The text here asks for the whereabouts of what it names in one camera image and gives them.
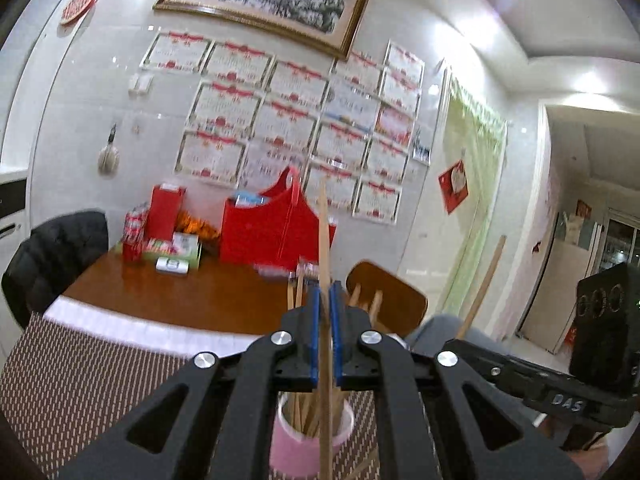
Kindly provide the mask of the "person's right hand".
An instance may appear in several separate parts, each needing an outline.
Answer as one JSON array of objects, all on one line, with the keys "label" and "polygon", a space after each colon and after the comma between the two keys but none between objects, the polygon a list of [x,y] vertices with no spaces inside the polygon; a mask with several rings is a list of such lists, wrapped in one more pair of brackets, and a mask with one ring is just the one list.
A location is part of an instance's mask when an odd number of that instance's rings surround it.
[{"label": "person's right hand", "polygon": [[[541,414],[537,428],[555,444],[563,444],[570,433],[570,425],[551,415]],[[608,442],[602,440],[587,451],[568,451],[567,455],[580,468],[586,479],[599,479],[608,469]]]}]

